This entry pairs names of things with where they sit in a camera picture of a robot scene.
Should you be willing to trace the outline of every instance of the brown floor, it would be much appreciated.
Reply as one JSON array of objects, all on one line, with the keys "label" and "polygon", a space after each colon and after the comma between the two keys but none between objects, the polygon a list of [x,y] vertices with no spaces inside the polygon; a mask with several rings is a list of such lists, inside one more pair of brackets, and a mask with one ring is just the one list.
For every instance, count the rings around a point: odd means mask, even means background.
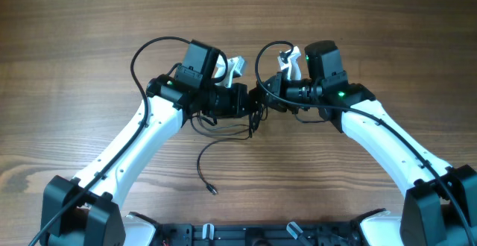
[{"label": "brown floor", "polygon": [[[0,0],[0,245],[24,245],[39,229],[42,191],[71,177],[126,125],[140,96],[129,63],[144,42],[195,38],[243,55],[289,40],[335,40],[350,81],[455,166],[477,167],[477,0]],[[181,61],[186,47],[155,45],[139,79]],[[278,69],[278,50],[261,62]],[[305,60],[302,72],[307,75]],[[316,119],[316,112],[303,116]],[[213,146],[187,124],[157,153],[124,212],[159,222],[344,220],[402,196],[374,159],[331,124],[306,125],[272,111],[247,142]]]}]

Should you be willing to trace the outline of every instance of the cable connector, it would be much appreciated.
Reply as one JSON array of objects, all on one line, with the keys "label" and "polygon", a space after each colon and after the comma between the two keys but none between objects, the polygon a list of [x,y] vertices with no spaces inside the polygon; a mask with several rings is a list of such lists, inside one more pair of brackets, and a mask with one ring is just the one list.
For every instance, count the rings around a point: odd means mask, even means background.
[{"label": "cable connector", "polygon": [[218,194],[217,189],[210,183],[206,184],[207,189],[212,193],[212,195]]}]

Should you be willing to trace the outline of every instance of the floor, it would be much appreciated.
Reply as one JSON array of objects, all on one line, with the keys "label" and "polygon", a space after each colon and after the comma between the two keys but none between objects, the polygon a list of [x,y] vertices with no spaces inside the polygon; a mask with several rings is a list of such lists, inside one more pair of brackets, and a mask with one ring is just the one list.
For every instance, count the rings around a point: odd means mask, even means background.
[{"label": "floor", "polygon": [[[304,48],[334,40],[350,82],[362,83],[424,147],[454,166],[477,167],[477,0],[0,0],[0,245],[38,231],[42,191],[72,177],[129,122],[140,95],[129,73],[136,49],[166,35],[244,56],[238,81],[268,42]],[[143,85],[186,47],[148,48]],[[278,70],[277,49],[261,76]],[[307,76],[305,60],[300,59]],[[300,114],[317,119],[314,110]],[[357,143],[331,124],[271,111],[252,139],[212,146],[186,124],[140,175],[123,212],[162,223],[347,220],[403,199]]]}]

